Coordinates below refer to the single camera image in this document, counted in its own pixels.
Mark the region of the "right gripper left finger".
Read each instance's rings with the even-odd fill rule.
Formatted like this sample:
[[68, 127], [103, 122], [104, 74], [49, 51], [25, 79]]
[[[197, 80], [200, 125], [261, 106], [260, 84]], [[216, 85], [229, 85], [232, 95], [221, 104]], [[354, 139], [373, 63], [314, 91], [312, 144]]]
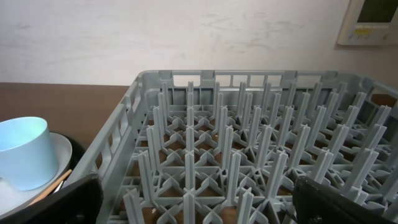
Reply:
[[1, 224], [95, 223], [103, 203], [98, 175], [86, 177], [1, 219]]

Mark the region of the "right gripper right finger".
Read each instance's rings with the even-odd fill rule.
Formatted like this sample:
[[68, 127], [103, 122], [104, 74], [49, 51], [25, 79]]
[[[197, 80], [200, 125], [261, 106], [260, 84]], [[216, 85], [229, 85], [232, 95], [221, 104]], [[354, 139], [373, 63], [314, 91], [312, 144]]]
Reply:
[[306, 176], [295, 181], [292, 202], [298, 224], [394, 223]]

